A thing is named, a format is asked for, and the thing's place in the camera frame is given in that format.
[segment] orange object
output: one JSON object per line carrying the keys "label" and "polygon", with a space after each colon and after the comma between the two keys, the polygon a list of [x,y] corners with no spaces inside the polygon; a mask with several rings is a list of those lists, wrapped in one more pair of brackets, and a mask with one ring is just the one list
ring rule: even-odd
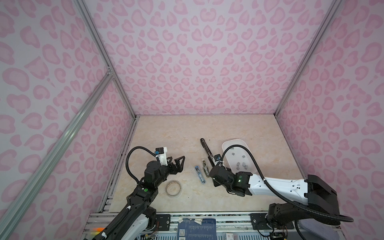
{"label": "orange object", "polygon": [[103,227],[96,227],[96,228],[93,229],[93,231],[96,231],[96,232],[101,232],[103,230],[104,230]]}

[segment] pink heart pattern wallpaper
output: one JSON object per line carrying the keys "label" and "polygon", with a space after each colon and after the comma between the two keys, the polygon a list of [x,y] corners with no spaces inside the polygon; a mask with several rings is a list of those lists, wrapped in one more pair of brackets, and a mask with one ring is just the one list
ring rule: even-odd
{"label": "pink heart pattern wallpaper", "polygon": [[87,0],[136,114],[274,113],[331,0]]}
{"label": "pink heart pattern wallpaper", "polygon": [[1,217],[106,68],[71,0],[0,6]]}
{"label": "pink heart pattern wallpaper", "polygon": [[338,193],[347,240],[384,235],[383,1],[347,0],[278,121],[306,174]]}
{"label": "pink heart pattern wallpaper", "polygon": [[79,239],[101,202],[130,124],[110,83],[10,239]]}

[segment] beige marble tabletop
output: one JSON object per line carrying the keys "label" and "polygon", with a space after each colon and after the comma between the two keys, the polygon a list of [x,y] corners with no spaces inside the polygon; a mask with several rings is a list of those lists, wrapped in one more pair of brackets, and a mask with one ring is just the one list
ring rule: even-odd
{"label": "beige marble tabletop", "polygon": [[[151,151],[167,147],[167,156],[174,159],[185,156],[184,170],[170,175],[159,186],[159,194],[151,204],[158,212],[208,212],[208,211],[265,211],[271,203],[283,203],[278,197],[257,195],[239,197],[230,195],[223,186],[214,187],[211,178],[204,177],[201,184],[194,167],[202,171],[202,159],[211,165],[200,144],[204,138],[213,155],[222,154],[223,142],[242,139],[250,148],[264,176],[283,179],[301,179],[302,176],[273,115],[240,116],[143,116],[140,117],[130,148],[143,146]],[[129,159],[129,168],[138,178],[144,176],[149,161],[147,152],[135,150]],[[171,198],[165,187],[171,180],[181,183],[182,192]],[[136,187],[123,164],[117,189],[109,209],[120,212],[126,196]]]}

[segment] blue book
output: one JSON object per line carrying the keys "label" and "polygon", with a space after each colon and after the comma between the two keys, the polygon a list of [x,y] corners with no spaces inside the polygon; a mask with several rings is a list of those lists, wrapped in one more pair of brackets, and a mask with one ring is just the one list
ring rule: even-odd
{"label": "blue book", "polygon": [[216,219],[205,218],[201,225],[184,218],[178,227],[177,240],[217,240]]}

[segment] white plastic tray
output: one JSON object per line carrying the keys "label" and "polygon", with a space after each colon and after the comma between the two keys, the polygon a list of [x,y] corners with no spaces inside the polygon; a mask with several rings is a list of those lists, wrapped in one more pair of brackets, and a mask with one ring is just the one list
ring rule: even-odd
{"label": "white plastic tray", "polygon": [[[223,152],[231,145],[242,145],[246,147],[248,150],[248,145],[241,139],[233,139],[226,141],[222,144]],[[228,152],[225,154],[225,158],[227,159],[227,162],[229,164],[229,167],[231,168],[233,173],[237,172],[251,172],[251,173],[257,173],[257,169],[251,159],[251,157],[248,155],[248,153],[240,148],[240,147],[234,147],[233,149],[228,150]]]}

